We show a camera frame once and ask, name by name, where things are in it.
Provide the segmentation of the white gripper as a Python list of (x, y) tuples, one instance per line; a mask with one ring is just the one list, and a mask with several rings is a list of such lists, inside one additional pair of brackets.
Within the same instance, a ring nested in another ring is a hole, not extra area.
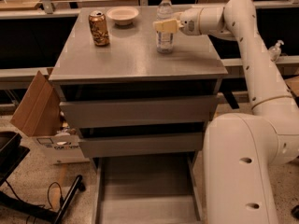
[(173, 19), (155, 21), (153, 28), (160, 33), (175, 34), (180, 30), (185, 35), (214, 35), (224, 27), (223, 10), (223, 7), (190, 8), (173, 13)]

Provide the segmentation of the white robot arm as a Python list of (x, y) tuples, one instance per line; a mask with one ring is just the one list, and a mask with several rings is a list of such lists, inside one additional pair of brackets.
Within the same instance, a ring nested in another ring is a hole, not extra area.
[(228, 113), (206, 128), (203, 162), (208, 224), (278, 224), (268, 169), (294, 160), (299, 108), (261, 38), (251, 0), (190, 8), (156, 21), (156, 31), (236, 41), (251, 111)]

